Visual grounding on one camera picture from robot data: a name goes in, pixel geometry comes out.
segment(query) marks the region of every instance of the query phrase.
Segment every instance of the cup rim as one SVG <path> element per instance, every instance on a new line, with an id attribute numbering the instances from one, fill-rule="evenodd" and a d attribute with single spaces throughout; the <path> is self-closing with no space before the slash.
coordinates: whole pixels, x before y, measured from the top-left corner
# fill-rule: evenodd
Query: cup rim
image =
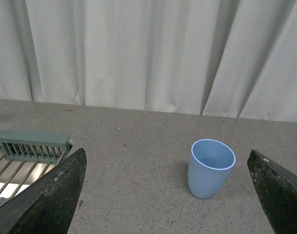
<path id="1" fill-rule="evenodd" d="M 226 148 L 228 148 L 229 151 L 232 153 L 232 155 L 233 155 L 233 157 L 234 157 L 234 161 L 233 161 L 232 165 L 230 165 L 229 167 L 226 167 L 226 168 L 214 168 L 214 167 L 209 167 L 209 166 L 203 164 L 202 162 L 200 162 L 200 161 L 195 157 L 195 155 L 194 155 L 193 147 L 194 147 L 194 145 L 197 144 L 198 142 L 200 142 L 200 141 L 205 141 L 205 140 L 206 140 L 206 141 L 215 141 L 215 142 L 217 142 L 217 143 L 219 143 L 219 144 L 224 145 Z M 195 141 L 195 142 L 193 143 L 193 145 L 192 145 L 191 151 L 192 151 L 192 156 L 194 157 L 194 159 L 195 159 L 198 163 L 200 163 L 200 164 L 203 165 L 204 167 L 209 168 L 209 169 L 212 169 L 212 170 L 216 170 L 216 171 L 225 171 L 225 170 L 228 170 L 228 169 L 232 168 L 232 167 L 235 165 L 235 163 L 236 163 L 236 156 L 235 156 L 233 150 L 232 150 L 230 147 L 228 147 L 226 144 L 224 144 L 224 143 L 222 143 L 221 141 L 218 141 L 218 140 L 213 140 L 213 139 L 200 139 L 200 140 L 198 140 L 198 141 Z"/>

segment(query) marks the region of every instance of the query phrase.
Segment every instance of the curtain fold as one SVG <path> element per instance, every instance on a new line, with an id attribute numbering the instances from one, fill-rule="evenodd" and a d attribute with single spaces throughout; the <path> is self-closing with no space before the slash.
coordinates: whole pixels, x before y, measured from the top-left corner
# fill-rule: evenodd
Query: curtain fold
<path id="1" fill-rule="evenodd" d="M 297 0 L 0 0 L 0 98 L 297 122 Z"/>

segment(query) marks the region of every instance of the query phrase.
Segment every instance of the wire rack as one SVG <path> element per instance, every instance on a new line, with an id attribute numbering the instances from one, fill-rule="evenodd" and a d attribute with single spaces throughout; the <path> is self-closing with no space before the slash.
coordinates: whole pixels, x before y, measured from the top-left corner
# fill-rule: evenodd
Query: wire rack
<path id="1" fill-rule="evenodd" d="M 0 205 L 58 165 L 71 147 L 66 134 L 0 131 Z"/>

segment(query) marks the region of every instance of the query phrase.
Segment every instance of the blue cup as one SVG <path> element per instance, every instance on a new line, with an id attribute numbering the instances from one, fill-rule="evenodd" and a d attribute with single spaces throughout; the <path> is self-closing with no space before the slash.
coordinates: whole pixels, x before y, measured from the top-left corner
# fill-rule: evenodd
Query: blue cup
<path id="1" fill-rule="evenodd" d="M 236 157 L 230 147 L 212 139 L 196 141 L 188 165 L 188 187 L 201 199 L 212 197 L 227 179 Z"/>

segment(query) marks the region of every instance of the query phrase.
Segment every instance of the gray countertop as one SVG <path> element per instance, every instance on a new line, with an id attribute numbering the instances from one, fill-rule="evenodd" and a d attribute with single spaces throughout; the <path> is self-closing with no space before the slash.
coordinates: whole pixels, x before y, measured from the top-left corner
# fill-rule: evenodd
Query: gray countertop
<path id="1" fill-rule="evenodd" d="M 297 123 L 0 99 L 0 130 L 68 133 L 87 169 L 70 234 L 272 234 L 247 167 L 256 149 L 297 174 Z M 237 162 L 207 200 L 187 186 L 190 148 L 212 138 Z"/>

